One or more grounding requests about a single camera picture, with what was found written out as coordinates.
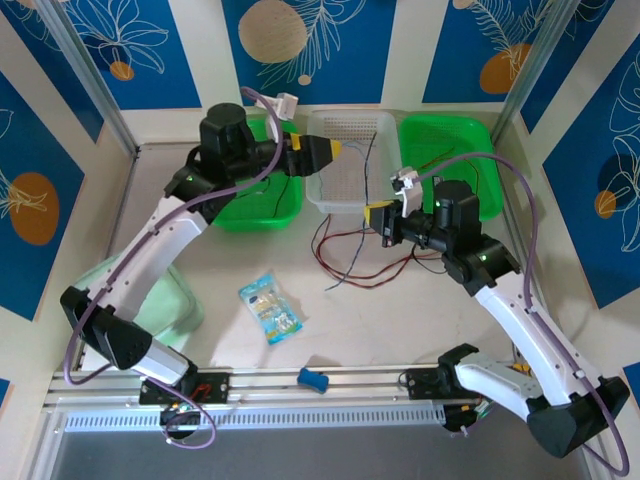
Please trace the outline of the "aluminium rail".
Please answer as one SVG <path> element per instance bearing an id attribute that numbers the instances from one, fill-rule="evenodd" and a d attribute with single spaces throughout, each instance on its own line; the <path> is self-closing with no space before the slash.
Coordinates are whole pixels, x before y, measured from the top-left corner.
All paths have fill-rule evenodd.
<path id="1" fill-rule="evenodd" d="M 373 367 L 327 367 L 326 393 L 320 394 L 297 384 L 298 370 L 210 368 L 210 374 L 229 375 L 229 406 L 351 406 L 386 403 L 406 404 L 408 394 L 398 383 L 407 365 Z M 107 371 L 86 384 L 68 385 L 56 372 L 43 405 L 67 408 L 132 408 L 138 404 L 140 377 L 134 373 Z"/>

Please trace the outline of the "aluminium post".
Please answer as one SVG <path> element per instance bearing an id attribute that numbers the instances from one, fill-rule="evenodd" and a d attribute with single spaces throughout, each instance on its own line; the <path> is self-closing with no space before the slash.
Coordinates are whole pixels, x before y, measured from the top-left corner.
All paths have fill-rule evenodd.
<path id="1" fill-rule="evenodd" d="M 507 94 L 504 106 L 491 131 L 491 140 L 495 149 L 498 149 L 508 127 L 536 85 L 580 1 L 554 0 L 552 2 L 549 16 L 541 25 L 529 55 L 516 77 L 511 91 Z"/>
<path id="2" fill-rule="evenodd" d="M 37 10 L 74 74 L 95 104 L 115 138 L 132 160 L 138 144 L 89 51 L 58 0 L 34 0 Z"/>

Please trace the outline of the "blue clip on rail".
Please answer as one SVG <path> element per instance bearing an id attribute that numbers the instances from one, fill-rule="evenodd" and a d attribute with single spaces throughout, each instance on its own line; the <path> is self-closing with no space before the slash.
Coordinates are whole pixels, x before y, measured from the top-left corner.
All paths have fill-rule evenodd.
<path id="1" fill-rule="evenodd" d="M 324 394 L 329 386 L 329 378 L 325 374 L 309 370 L 308 368 L 300 369 L 296 381 L 299 386 L 311 389 L 320 394 Z"/>

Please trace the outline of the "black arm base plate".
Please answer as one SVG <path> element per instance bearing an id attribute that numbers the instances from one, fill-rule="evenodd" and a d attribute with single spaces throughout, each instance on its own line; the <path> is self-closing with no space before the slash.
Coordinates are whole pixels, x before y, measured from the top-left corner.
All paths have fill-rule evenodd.
<path id="1" fill-rule="evenodd" d="M 404 372 L 410 400 L 443 400 L 451 397 L 447 374 L 437 368 L 411 368 Z"/>
<path id="2" fill-rule="evenodd" d="M 173 389 L 198 404 L 225 404 L 229 393 L 230 374 L 197 372 L 173 386 Z M 141 405 L 168 405 L 180 401 L 180 398 L 145 380 L 139 391 Z"/>

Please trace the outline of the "mint green container lid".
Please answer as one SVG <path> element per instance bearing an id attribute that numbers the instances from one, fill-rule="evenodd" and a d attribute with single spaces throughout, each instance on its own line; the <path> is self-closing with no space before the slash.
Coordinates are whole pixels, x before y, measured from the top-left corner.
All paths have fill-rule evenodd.
<path id="1" fill-rule="evenodd" d="M 161 343 L 180 348 L 204 320 L 204 310 L 181 273 L 170 265 L 149 291 L 134 322 Z"/>

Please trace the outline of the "white plastic basket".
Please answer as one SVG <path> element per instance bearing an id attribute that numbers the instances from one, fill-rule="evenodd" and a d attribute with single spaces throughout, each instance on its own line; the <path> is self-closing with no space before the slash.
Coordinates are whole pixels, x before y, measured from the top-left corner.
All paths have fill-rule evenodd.
<path id="1" fill-rule="evenodd" d="M 402 167 L 395 118 L 385 111 L 319 110 L 307 132 L 342 143 L 329 166 L 306 179 L 307 199 L 324 214 L 357 214 L 394 196 L 391 175 Z"/>

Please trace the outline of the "green plastic basket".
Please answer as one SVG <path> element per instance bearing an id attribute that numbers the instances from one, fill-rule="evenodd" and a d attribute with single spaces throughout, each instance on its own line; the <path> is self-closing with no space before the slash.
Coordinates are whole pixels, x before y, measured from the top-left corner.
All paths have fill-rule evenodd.
<path id="1" fill-rule="evenodd" d="M 241 191 L 214 220 L 232 232 L 285 229 L 300 213 L 302 179 L 271 173 L 253 187 Z"/>
<path id="2" fill-rule="evenodd" d="M 494 151 L 489 130 L 468 117 L 413 114 L 400 123 L 398 135 L 402 165 L 420 173 L 458 155 Z M 471 158 L 456 162 L 438 175 L 445 180 L 463 180 L 472 187 L 479 198 L 481 221 L 502 212 L 503 194 L 494 160 Z"/>

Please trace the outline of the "blue snack packet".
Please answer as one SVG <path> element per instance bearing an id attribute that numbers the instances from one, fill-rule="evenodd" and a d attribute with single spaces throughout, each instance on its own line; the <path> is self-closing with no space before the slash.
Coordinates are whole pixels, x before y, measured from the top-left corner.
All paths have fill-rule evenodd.
<path id="1" fill-rule="evenodd" d="M 302 328 L 302 322 L 271 273 L 241 288 L 239 297 L 260 324 L 269 345 L 286 339 Z"/>

